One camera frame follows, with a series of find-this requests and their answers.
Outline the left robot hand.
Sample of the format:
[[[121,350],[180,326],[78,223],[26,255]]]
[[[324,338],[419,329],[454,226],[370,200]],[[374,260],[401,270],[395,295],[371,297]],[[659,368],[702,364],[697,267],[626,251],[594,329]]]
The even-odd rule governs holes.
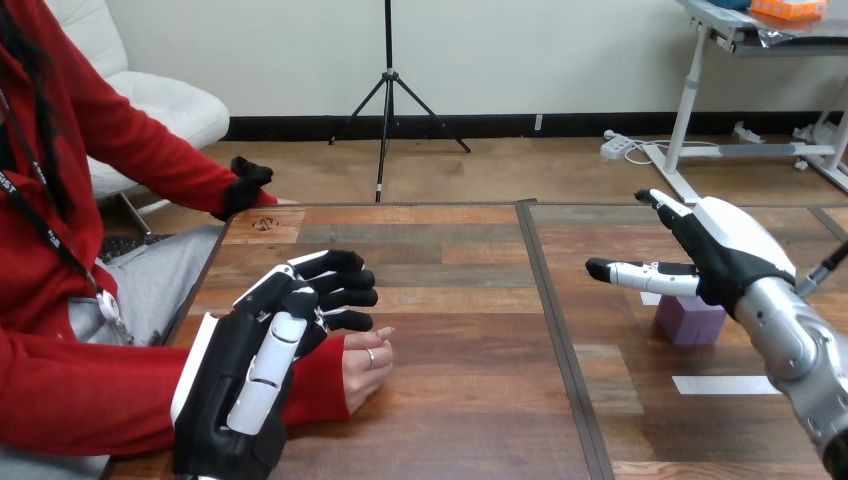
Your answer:
[[[339,329],[367,331],[356,307],[377,302],[375,276],[348,250],[322,250],[272,267],[222,317],[202,319],[170,416],[177,479],[267,479],[288,439],[284,410],[303,369]]]

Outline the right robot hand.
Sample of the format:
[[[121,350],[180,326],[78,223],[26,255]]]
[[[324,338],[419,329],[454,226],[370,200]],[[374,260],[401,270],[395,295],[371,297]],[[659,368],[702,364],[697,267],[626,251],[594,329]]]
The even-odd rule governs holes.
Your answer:
[[[783,248],[739,207],[715,197],[703,197],[688,207],[658,189],[642,189],[634,197],[656,211],[692,262],[593,257],[585,263],[592,279],[659,295],[697,296],[730,315],[749,287],[760,280],[796,285],[796,267]]]

